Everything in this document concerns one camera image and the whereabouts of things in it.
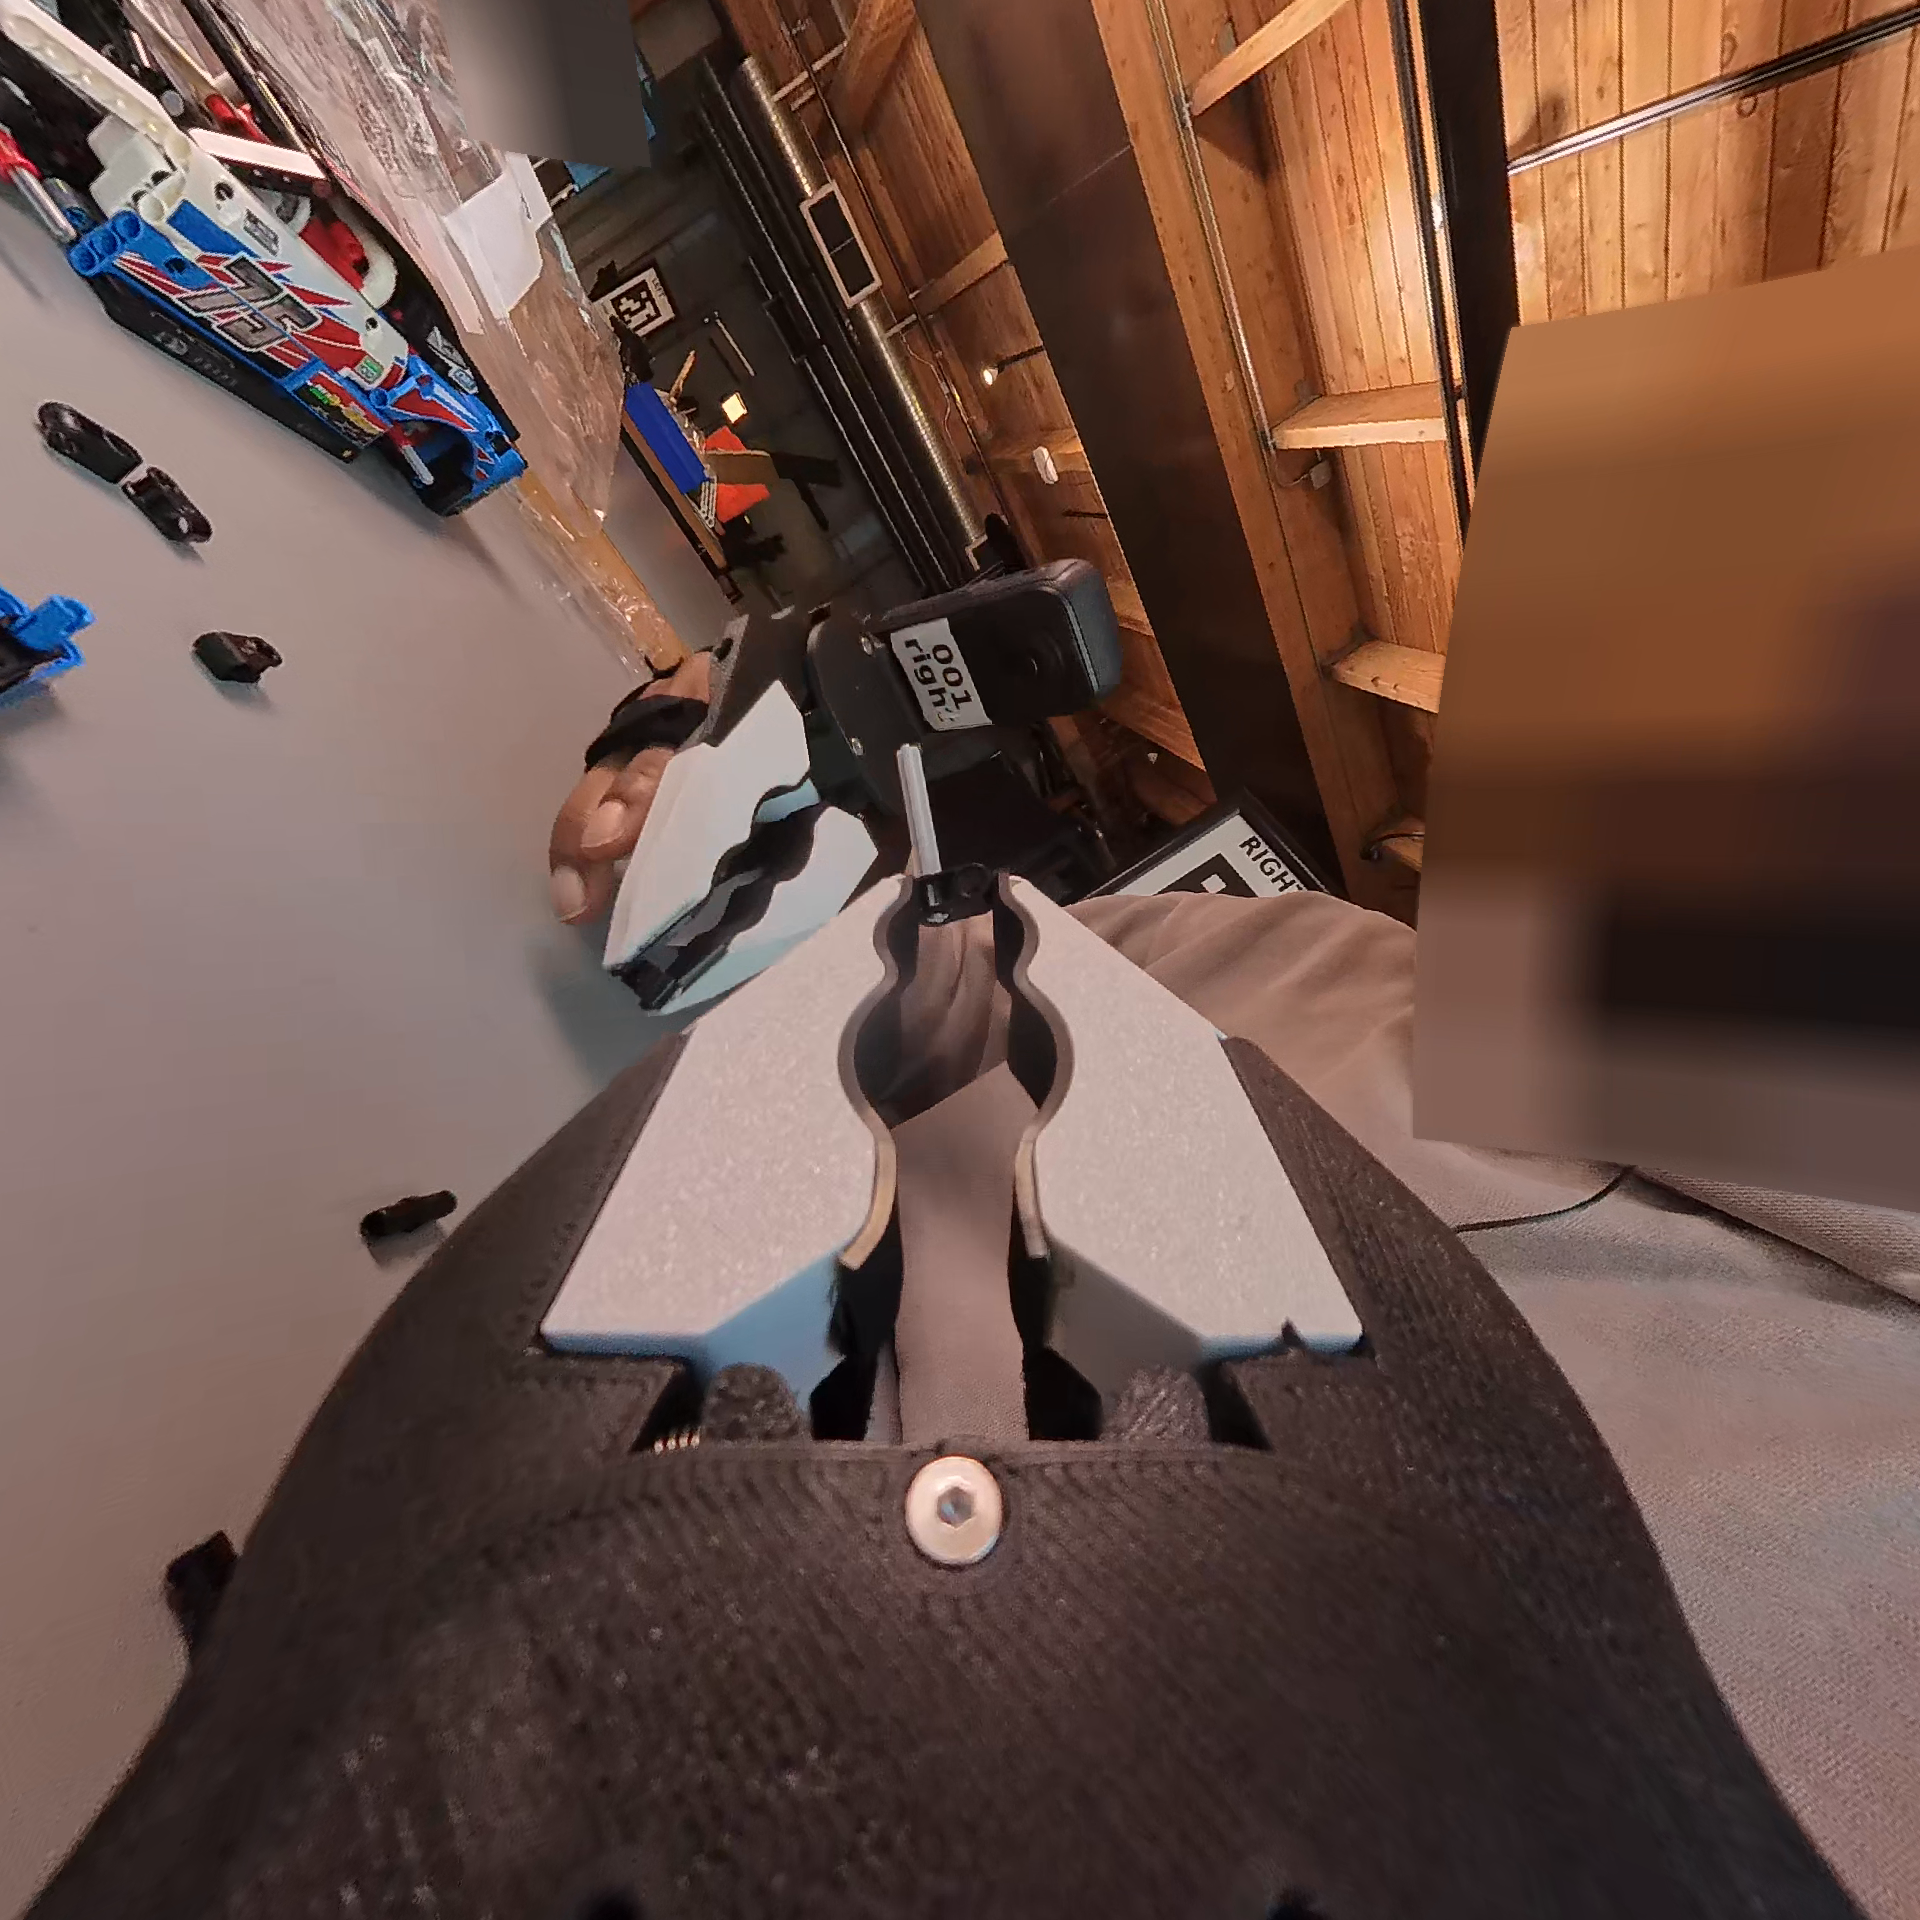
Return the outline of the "person's beige sweatshirt torso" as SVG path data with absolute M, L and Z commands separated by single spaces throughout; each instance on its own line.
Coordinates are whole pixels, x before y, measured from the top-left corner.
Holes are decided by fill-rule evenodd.
M 1095 897 L 1101 951 L 1277 1062 L 1369 1351 L 1190 1377 L 1112 1473 L 1014 1467 L 1014 1563 L 918 1576 L 974 1648 L 881 1767 L 887 1916 L 1860 1916 L 1916 1844 L 1916 1225 L 1416 1142 L 1404 925 L 1328 896 Z

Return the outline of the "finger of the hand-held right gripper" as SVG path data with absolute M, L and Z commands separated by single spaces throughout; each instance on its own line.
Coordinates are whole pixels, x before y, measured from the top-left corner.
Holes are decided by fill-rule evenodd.
M 605 972 L 708 972 L 762 913 L 783 823 L 816 806 L 806 717 L 775 680 L 727 732 L 665 766 L 615 892 Z
M 786 957 L 872 877 L 877 847 L 841 806 L 802 806 L 750 829 L 718 864 L 711 892 L 628 951 L 678 957 L 688 988 L 668 1011 L 702 1011 Z

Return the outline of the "black framed marker sign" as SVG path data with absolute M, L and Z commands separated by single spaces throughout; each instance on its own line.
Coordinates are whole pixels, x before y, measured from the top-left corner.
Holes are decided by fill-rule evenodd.
M 1279 897 L 1336 887 L 1252 795 L 1221 799 L 1162 845 L 1105 879 L 1096 896 Z

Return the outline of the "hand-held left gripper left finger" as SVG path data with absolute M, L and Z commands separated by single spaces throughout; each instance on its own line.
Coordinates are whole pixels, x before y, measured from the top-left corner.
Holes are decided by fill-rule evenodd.
M 816 1387 L 844 1263 L 893 1212 L 893 1148 L 853 1038 L 895 982 L 893 877 L 678 1036 L 654 1105 L 544 1312 L 568 1355 L 759 1364 Z

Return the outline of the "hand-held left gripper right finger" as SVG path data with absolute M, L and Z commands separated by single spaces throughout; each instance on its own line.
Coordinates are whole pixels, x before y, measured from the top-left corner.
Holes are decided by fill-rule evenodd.
M 1240 1049 L 1025 879 L 996 879 L 991 940 L 1033 1105 L 1009 1238 L 1025 1428 L 1096 1432 L 1140 1376 L 1364 1355 Z

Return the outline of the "black bent lego connector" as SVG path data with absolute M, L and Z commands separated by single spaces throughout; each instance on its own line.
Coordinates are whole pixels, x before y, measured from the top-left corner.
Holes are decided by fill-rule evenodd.
M 161 1599 L 188 1660 L 200 1651 L 232 1581 L 237 1558 L 232 1539 L 216 1529 L 167 1563 L 159 1581 Z

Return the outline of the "person's right hand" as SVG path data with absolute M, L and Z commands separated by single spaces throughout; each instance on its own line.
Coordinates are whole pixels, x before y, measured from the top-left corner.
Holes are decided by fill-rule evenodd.
M 561 925 L 584 927 L 605 916 L 665 766 L 708 723 L 713 669 L 713 651 L 686 656 L 624 697 L 592 739 L 545 843 L 548 893 Z

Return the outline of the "black blue red lego beam assembly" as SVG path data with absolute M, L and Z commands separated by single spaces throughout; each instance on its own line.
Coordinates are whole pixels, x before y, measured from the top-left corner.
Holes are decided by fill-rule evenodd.
M 80 636 L 94 612 L 70 593 L 47 593 L 30 606 L 1 589 L 1 703 L 53 685 L 85 664 Z

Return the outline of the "blue white lego race car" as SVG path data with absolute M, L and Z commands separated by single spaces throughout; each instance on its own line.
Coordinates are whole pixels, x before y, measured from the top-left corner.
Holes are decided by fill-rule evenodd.
M 4 190 L 105 316 L 440 519 L 521 480 L 432 279 L 324 158 L 230 4 L 1 4 Z

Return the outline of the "clear plastic bag white label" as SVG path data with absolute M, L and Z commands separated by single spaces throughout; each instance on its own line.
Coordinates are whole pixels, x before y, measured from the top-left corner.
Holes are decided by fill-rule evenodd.
M 628 4 L 224 4 L 302 132 L 439 285 L 487 371 L 608 400 L 617 350 L 542 165 L 646 161 Z

